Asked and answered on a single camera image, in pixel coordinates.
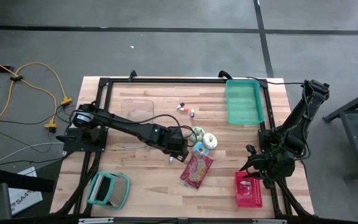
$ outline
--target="cable tie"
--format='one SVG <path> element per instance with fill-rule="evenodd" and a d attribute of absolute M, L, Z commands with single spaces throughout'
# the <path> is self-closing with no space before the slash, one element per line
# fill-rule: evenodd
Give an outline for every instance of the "cable tie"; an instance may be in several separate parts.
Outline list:
<path fill-rule="evenodd" d="M 9 79 L 14 81 L 14 82 L 17 82 L 17 81 L 21 81 L 23 79 L 23 76 L 18 75 L 16 77 L 10 77 Z"/>

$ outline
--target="yellow cable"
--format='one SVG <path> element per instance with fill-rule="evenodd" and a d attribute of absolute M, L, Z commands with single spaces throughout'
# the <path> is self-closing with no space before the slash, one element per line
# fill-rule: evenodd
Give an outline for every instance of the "yellow cable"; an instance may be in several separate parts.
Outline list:
<path fill-rule="evenodd" d="M 3 116 L 3 114 L 5 113 L 6 111 L 6 108 L 9 106 L 9 102 L 11 102 L 11 96 L 12 96 L 12 90 L 13 90 L 13 85 L 14 85 L 14 81 L 11 81 L 11 87 L 9 87 L 9 94 L 7 96 L 7 101 L 6 101 L 6 104 L 5 104 L 5 107 L 4 109 L 2 110 L 2 112 L 0 113 L 0 118 Z"/>
<path fill-rule="evenodd" d="M 33 86 L 30 83 L 28 83 L 27 81 L 25 81 L 25 80 L 22 80 L 22 82 L 24 82 L 25 84 L 27 84 L 31 88 L 35 88 L 36 90 L 40 90 L 40 91 L 48 93 L 53 98 L 53 100 L 55 101 L 55 113 L 52 116 L 52 121 L 54 121 L 55 120 L 55 115 L 56 115 L 56 112 L 57 112 L 57 102 L 56 102 L 55 96 L 53 94 L 51 94 L 48 90 L 44 90 L 43 88 Z"/>
<path fill-rule="evenodd" d="M 0 67 L 3 68 L 3 69 L 5 69 L 5 70 L 8 71 L 9 73 L 13 74 L 14 77 L 17 77 L 17 76 L 18 76 L 18 72 L 19 72 L 20 70 L 22 70 L 24 67 L 26 67 L 26 66 L 28 66 L 28 65 L 30 65 L 30 64 L 21 66 L 19 69 L 17 69 L 16 73 L 10 71 L 9 69 L 7 69 L 7 68 L 5 68 L 4 66 L 2 66 L 1 64 L 0 64 Z M 43 88 L 40 88 L 40 87 L 31 85 L 30 83 L 28 83 L 28 82 L 25 81 L 25 80 L 21 80 L 21 81 L 24 82 L 25 84 L 27 84 L 29 87 L 32 87 L 32 88 L 35 88 L 36 90 L 40 90 L 40 91 L 43 91 L 43 92 L 48 93 L 48 94 L 53 98 L 53 100 L 54 100 L 54 102 L 55 102 L 55 114 L 56 114 L 56 112 L 57 112 L 57 101 L 56 101 L 56 98 L 55 98 L 55 96 L 54 96 L 53 94 L 51 94 L 48 90 L 44 90 Z M 12 89 L 13 89 L 13 83 L 14 83 L 14 81 L 12 81 L 12 83 L 11 83 L 11 87 L 10 87 L 10 89 L 9 89 L 8 100 L 7 100 L 7 102 L 6 102 L 5 108 L 3 109 L 3 111 L 2 111 L 1 114 L 0 114 L 0 118 L 1 118 L 1 116 L 5 113 L 6 108 L 7 108 L 7 106 L 9 105 L 9 102 L 10 102 L 10 100 L 11 100 L 11 93 L 12 93 Z M 47 128 L 47 127 L 54 127 L 54 128 L 56 128 L 56 124 L 55 124 L 55 114 L 53 115 L 53 117 L 52 117 L 52 119 L 49 121 L 49 123 L 45 125 L 46 128 Z"/>
<path fill-rule="evenodd" d="M 51 67 L 49 67 L 48 65 L 46 65 L 46 64 L 44 64 L 44 63 L 41 63 L 41 62 L 32 62 L 32 63 L 25 64 L 25 65 L 21 66 L 19 69 L 17 69 L 17 72 L 16 72 L 16 73 L 19 73 L 19 71 L 20 71 L 21 69 L 23 69 L 24 67 L 27 67 L 27 66 L 29 66 L 29 65 L 42 65 L 42 66 L 44 66 L 44 67 L 47 67 L 47 68 L 56 76 L 56 79 L 57 79 L 57 81 L 59 82 L 60 88 L 62 89 L 63 97 L 67 98 L 65 89 L 63 88 L 63 84 L 62 84 L 62 82 L 60 81 L 59 76 L 57 75 L 57 73 L 56 73 Z"/>

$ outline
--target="small white object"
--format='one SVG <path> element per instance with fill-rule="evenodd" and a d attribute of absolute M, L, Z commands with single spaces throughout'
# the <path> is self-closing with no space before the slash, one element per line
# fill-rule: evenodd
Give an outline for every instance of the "small white object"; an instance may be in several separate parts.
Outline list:
<path fill-rule="evenodd" d="M 240 182 L 240 184 L 242 184 L 242 185 L 251 185 L 251 182 L 243 180 L 243 181 Z"/>
<path fill-rule="evenodd" d="M 204 134 L 203 143 L 208 149 L 214 149 L 218 145 L 218 140 L 211 133 Z"/>
<path fill-rule="evenodd" d="M 18 174 L 27 174 L 29 177 L 37 176 L 34 167 L 23 170 Z M 11 201 L 12 215 L 15 215 L 18 212 L 42 201 L 42 194 L 41 192 L 34 192 L 31 190 L 9 188 L 9 199 Z"/>

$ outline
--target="white cable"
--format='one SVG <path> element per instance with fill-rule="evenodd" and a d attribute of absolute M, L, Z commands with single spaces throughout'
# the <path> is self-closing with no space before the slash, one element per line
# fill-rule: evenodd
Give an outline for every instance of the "white cable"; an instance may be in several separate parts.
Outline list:
<path fill-rule="evenodd" d="M 22 149 L 19 149 L 17 150 L 16 152 L 13 152 L 13 153 L 10 153 L 9 155 L 3 157 L 2 159 L 0 159 L 0 162 L 3 161 L 4 159 L 8 158 L 8 157 L 11 157 L 13 156 L 14 154 L 18 153 L 18 152 L 21 152 L 23 151 L 24 149 L 28 149 L 28 148 L 31 148 L 31 147 L 37 147 L 37 146 L 44 146 L 44 145 L 50 145 L 50 144 L 64 144 L 63 142 L 46 142 L 46 143 L 40 143 L 40 144 L 35 144 L 35 145 L 32 145 L 32 146 L 27 146 L 27 147 L 24 147 Z"/>

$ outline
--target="wooden table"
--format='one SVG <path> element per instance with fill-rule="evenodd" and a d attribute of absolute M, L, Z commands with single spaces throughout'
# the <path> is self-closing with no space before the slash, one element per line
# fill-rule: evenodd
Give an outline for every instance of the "wooden table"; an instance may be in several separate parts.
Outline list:
<path fill-rule="evenodd" d="M 100 77 L 84 77 L 77 105 L 91 103 L 96 98 Z M 283 82 L 281 78 L 269 78 L 270 82 Z M 290 114 L 284 85 L 268 85 L 276 125 L 281 125 Z M 230 125 L 227 122 L 225 85 L 212 83 L 115 83 L 112 88 L 110 113 L 121 114 L 124 100 L 151 100 L 154 115 L 171 114 L 181 125 L 200 126 L 213 133 L 218 147 L 209 156 L 212 164 L 201 187 L 193 190 L 183 186 L 179 176 L 186 163 L 168 162 L 168 156 L 158 149 L 124 149 L 122 133 L 109 131 L 105 152 L 99 170 L 121 172 L 131 180 L 131 189 L 123 209 L 112 211 L 93 206 L 92 216 L 104 217 L 197 217 L 197 218 L 272 218 L 270 191 L 262 185 L 262 208 L 236 207 L 234 173 L 247 160 L 246 144 L 259 149 L 257 131 L 259 125 Z M 176 110 L 177 104 L 185 102 L 195 109 L 195 118 Z M 158 118 L 163 126 L 176 125 L 171 118 Z M 63 161 L 58 178 L 51 212 L 57 211 L 68 200 L 78 185 L 83 152 L 75 152 Z M 288 188 L 307 211 L 313 213 L 304 167 L 296 163 L 293 175 L 287 178 Z M 85 208 L 84 191 L 81 211 Z M 280 208 L 284 211 L 282 193 L 278 192 Z"/>

